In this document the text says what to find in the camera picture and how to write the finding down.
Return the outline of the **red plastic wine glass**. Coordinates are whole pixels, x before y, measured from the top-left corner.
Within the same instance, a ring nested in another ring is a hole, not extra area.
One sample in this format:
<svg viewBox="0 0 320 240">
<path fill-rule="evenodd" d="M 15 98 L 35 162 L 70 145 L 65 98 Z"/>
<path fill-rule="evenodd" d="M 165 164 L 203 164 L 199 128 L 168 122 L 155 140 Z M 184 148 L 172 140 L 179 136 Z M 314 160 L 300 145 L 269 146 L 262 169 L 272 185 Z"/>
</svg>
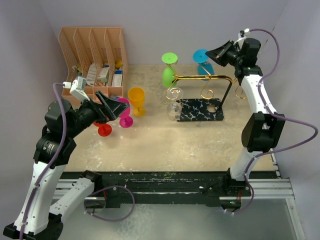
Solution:
<svg viewBox="0 0 320 240">
<path fill-rule="evenodd" d="M 101 137 L 107 137 L 112 133 L 112 127 L 107 123 L 94 122 L 93 125 L 98 128 L 97 131 Z"/>
</svg>

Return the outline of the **magenta plastic wine glass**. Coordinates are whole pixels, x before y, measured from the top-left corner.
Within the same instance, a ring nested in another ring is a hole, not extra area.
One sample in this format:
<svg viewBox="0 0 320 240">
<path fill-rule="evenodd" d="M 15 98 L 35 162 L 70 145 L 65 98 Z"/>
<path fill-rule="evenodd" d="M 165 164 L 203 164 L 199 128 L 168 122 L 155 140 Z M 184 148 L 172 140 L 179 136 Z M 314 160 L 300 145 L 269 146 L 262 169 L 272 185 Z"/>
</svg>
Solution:
<svg viewBox="0 0 320 240">
<path fill-rule="evenodd" d="M 130 113 L 131 113 L 130 101 L 122 97 L 118 97 L 116 100 L 119 102 L 124 102 L 129 104 L 129 107 L 120 115 L 119 124 L 122 128 L 130 128 L 134 122 L 132 117 L 130 116 Z"/>
</svg>

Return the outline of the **green plastic wine glass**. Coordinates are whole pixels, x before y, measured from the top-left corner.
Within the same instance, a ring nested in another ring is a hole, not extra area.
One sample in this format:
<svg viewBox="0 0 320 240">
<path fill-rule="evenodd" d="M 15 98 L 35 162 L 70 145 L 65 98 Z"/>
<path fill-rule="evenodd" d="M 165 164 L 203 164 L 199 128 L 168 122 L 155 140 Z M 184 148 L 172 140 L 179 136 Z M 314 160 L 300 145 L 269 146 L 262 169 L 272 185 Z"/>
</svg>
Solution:
<svg viewBox="0 0 320 240">
<path fill-rule="evenodd" d="M 176 75 L 176 72 L 172 65 L 178 61 L 178 56 L 173 52 L 166 52 L 162 55 L 161 60 L 167 65 L 162 73 L 162 84 L 168 89 L 175 80 L 174 75 Z"/>
</svg>

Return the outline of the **yellow plastic wine glass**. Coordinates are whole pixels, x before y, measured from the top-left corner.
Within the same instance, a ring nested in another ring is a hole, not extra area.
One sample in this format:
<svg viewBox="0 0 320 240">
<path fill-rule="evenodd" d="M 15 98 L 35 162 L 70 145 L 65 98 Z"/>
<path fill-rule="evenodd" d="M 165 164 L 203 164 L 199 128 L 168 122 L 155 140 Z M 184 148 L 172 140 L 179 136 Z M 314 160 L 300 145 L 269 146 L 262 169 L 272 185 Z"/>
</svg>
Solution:
<svg viewBox="0 0 320 240">
<path fill-rule="evenodd" d="M 133 87 L 128 91 L 127 95 L 133 106 L 133 115 L 137 118 L 143 117 L 146 114 L 144 107 L 145 91 L 140 87 Z"/>
</svg>

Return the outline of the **clear glass wine glass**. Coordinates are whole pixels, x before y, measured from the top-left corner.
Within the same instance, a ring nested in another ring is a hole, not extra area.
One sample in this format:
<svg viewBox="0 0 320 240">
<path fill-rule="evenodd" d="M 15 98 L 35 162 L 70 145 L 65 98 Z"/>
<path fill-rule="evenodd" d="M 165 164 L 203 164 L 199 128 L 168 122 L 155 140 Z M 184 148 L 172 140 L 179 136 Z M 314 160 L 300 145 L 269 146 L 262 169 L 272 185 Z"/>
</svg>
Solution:
<svg viewBox="0 0 320 240">
<path fill-rule="evenodd" d="M 170 100 L 167 106 L 167 116 L 171 121 L 178 121 L 182 113 L 181 100 L 184 92 L 179 87 L 170 87 L 166 92 L 166 98 Z"/>
</svg>

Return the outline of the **blue plastic wine glass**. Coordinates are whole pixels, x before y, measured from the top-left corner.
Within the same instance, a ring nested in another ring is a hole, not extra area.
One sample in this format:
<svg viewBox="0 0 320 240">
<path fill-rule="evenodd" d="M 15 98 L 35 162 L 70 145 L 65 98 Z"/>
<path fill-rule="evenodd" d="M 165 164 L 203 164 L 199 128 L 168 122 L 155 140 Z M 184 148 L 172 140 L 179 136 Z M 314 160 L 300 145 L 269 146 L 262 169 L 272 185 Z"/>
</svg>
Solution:
<svg viewBox="0 0 320 240">
<path fill-rule="evenodd" d="M 206 55 L 206 49 L 198 49 L 194 52 L 192 58 L 197 66 L 197 74 L 201 76 L 214 75 L 215 71 L 212 64 L 209 62 L 209 57 Z"/>
</svg>

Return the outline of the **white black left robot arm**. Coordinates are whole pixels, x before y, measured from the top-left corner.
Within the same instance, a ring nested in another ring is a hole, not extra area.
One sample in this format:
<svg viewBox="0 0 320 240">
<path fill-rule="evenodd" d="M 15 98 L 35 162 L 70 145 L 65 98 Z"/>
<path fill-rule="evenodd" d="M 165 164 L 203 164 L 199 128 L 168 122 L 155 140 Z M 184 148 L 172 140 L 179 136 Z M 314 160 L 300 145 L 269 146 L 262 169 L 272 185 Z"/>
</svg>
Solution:
<svg viewBox="0 0 320 240">
<path fill-rule="evenodd" d="M 3 235 L 14 240 L 57 240 L 70 214 L 86 196 L 98 196 L 103 191 L 102 176 L 86 170 L 67 193 L 52 203 L 57 184 L 72 152 L 74 138 L 93 123 L 114 121 L 129 108 L 129 104 L 110 99 L 101 91 L 77 109 L 69 101 L 58 98 L 49 106 L 44 118 L 41 138 L 33 156 L 32 179 L 22 210 L 15 222 L 7 225 Z"/>
</svg>

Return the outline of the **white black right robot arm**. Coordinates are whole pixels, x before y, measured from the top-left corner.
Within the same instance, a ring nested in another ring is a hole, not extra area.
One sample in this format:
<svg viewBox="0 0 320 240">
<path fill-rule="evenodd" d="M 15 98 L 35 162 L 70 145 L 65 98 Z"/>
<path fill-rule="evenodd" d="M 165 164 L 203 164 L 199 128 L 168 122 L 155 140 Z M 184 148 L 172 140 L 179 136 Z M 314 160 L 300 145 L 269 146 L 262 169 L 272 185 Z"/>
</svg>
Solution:
<svg viewBox="0 0 320 240">
<path fill-rule="evenodd" d="M 252 112 L 241 133 L 243 149 L 230 168 L 230 179 L 222 183 L 222 190 L 228 196 L 240 190 L 240 183 L 249 175 L 262 154 L 268 153 L 279 142 L 285 120 L 272 106 L 261 82 L 263 73 L 256 64 L 261 43 L 255 38 L 243 38 L 239 42 L 228 41 L 221 47 L 205 54 L 218 65 L 234 67 L 234 75 L 244 90 Z"/>
</svg>

